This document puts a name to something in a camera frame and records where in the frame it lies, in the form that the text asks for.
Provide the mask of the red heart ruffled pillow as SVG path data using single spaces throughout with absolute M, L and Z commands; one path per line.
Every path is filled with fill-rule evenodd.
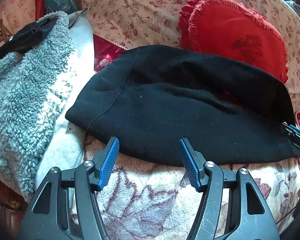
M 287 51 L 280 32 L 254 9 L 235 0 L 187 0 L 180 11 L 180 47 L 220 55 L 288 80 Z

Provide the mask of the grey fleece jacket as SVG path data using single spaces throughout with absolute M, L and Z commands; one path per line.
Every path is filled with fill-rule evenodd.
M 25 54 L 0 60 L 0 180 L 29 202 L 48 170 L 77 166 L 86 133 L 66 119 L 94 74 L 93 32 L 85 10 L 57 17 Z

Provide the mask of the teal plastic bag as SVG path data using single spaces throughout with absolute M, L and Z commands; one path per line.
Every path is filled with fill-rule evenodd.
M 46 13 L 64 11 L 68 15 L 78 11 L 78 6 L 75 0 L 44 0 Z

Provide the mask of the floral pink pillow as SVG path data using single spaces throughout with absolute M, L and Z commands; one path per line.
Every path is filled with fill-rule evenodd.
M 6 29 L 17 33 L 25 25 L 35 21 L 35 0 L 1 0 L 0 18 Z

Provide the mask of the black knit pants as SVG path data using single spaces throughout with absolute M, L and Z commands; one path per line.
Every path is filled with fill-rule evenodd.
M 123 52 L 82 89 L 66 119 L 121 153 L 181 166 L 178 142 L 218 165 L 300 157 L 282 132 L 294 124 L 285 85 L 251 65 L 168 46 Z

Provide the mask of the black garment on jacket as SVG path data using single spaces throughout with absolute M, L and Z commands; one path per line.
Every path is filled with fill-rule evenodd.
M 40 44 L 53 29 L 57 17 L 45 18 L 40 22 L 33 22 L 18 31 L 10 40 L 0 47 L 0 60 L 8 53 L 25 54 L 34 46 Z

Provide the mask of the red white plush blanket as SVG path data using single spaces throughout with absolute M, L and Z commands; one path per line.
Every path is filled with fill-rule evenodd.
M 85 132 L 84 160 L 90 160 L 107 142 Z M 300 157 L 219 166 L 230 171 L 249 170 L 279 232 L 296 221 L 300 212 Z M 97 194 L 97 201 L 110 239 L 185 239 L 201 197 L 191 186 L 183 163 L 160 165 L 125 155 L 119 149 L 109 183 Z

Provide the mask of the floral beige quilt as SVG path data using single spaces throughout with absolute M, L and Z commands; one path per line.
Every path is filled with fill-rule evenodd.
M 286 87 L 300 111 L 300 17 L 283 0 L 236 0 L 258 11 L 283 36 L 288 54 Z M 179 12 L 186 0 L 82 0 L 93 32 L 132 49 L 150 44 L 179 45 Z

